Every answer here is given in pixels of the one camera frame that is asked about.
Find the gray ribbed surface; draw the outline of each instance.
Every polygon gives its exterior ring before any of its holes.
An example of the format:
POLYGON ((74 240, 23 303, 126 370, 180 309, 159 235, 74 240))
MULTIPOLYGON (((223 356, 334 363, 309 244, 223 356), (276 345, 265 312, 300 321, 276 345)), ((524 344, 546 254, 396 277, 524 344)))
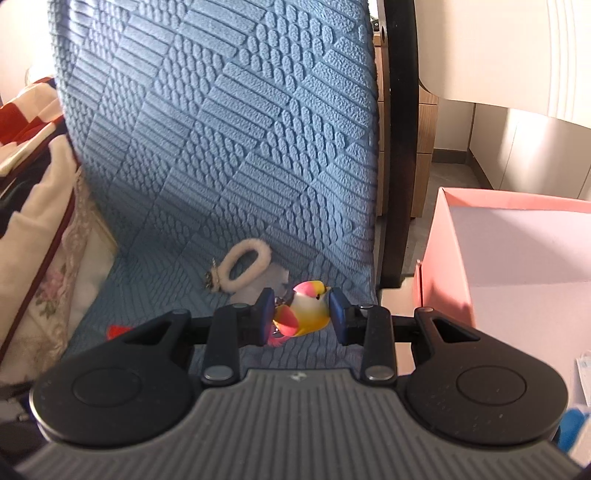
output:
POLYGON ((395 393, 348 370, 305 375, 251 370, 234 387, 207 390, 158 439, 110 452, 52 444, 19 470, 39 480, 559 480, 579 471, 546 442, 485 452, 441 440, 395 393))

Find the hair tie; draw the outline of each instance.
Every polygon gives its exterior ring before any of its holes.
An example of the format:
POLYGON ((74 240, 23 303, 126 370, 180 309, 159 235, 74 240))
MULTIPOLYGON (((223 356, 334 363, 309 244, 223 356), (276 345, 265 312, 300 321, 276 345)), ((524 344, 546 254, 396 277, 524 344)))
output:
POLYGON ((213 261, 212 268, 206 273, 205 286, 212 291, 236 293, 262 274, 271 263, 271 248, 258 238, 247 238, 234 245, 219 265, 213 261), (255 251, 256 260, 241 275, 230 279, 230 272, 241 256, 255 251))

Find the pink box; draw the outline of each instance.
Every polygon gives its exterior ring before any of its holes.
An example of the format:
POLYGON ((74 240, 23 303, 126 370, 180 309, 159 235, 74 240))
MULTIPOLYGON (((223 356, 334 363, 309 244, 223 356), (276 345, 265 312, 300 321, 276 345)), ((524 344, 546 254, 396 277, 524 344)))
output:
POLYGON ((416 306, 430 306, 550 364, 584 403, 591 350, 591 202, 440 189, 416 306))

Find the bird keychain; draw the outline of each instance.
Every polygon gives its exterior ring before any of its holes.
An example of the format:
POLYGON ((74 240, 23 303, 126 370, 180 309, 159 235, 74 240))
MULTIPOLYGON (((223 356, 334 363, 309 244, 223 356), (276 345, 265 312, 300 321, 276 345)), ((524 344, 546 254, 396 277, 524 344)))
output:
POLYGON ((280 346, 291 337, 299 337, 322 330, 330 322, 328 304, 330 287, 320 280, 296 285, 287 300, 276 299, 272 332, 268 344, 280 346))

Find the wooden nightstand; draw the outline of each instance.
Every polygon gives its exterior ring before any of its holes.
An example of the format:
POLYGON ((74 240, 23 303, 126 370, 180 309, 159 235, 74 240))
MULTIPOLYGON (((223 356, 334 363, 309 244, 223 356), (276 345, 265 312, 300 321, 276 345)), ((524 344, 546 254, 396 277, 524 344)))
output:
MULTIPOLYGON (((384 89, 382 39, 378 33, 374 33, 374 47, 375 64, 378 71, 379 163, 376 214, 379 216, 384 212, 384 160, 389 158, 389 142, 386 138, 386 132, 390 131, 390 118, 389 112, 385 112, 385 99, 387 99, 390 93, 384 89)), ((437 97, 419 87, 418 102, 417 166, 414 177, 413 207, 411 210, 411 217, 413 218, 420 217, 423 214, 437 126, 437 97)))

